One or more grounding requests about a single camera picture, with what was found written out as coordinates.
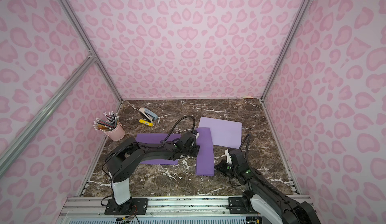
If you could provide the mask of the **light lilac paper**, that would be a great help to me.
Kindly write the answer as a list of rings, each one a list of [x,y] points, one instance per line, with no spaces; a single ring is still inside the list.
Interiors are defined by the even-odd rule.
[[[199,128],[208,128],[215,146],[238,149],[242,142],[242,123],[201,117]]]

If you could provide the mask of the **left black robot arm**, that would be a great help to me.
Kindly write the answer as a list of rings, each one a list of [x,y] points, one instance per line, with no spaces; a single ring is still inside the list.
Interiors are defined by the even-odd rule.
[[[197,157],[200,149],[197,135],[198,132],[193,130],[175,140],[165,139],[160,144],[147,144],[128,138],[110,152],[105,159],[105,166],[111,179],[115,204],[123,206],[131,202],[130,177],[142,162]]]

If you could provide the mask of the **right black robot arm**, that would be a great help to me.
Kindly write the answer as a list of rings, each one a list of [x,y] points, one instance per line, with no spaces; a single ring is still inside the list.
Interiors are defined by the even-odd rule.
[[[228,198],[231,214],[259,214],[271,224],[319,224],[314,208],[285,195],[256,169],[250,167],[240,149],[226,152],[227,159],[215,165],[215,170],[229,180],[236,179],[247,190],[241,197]]]

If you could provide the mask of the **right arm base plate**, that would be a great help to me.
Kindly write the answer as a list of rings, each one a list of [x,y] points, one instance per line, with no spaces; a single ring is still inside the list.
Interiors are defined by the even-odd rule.
[[[269,205],[259,199],[249,199],[245,196],[229,197],[228,207],[230,214],[260,214],[268,210]]]

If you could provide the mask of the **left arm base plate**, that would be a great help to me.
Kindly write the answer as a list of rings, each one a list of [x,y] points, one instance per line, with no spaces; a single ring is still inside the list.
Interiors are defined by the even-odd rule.
[[[147,198],[131,198],[124,204],[118,205],[114,199],[110,199],[107,203],[104,215],[106,216],[131,216],[145,215],[148,207]]]

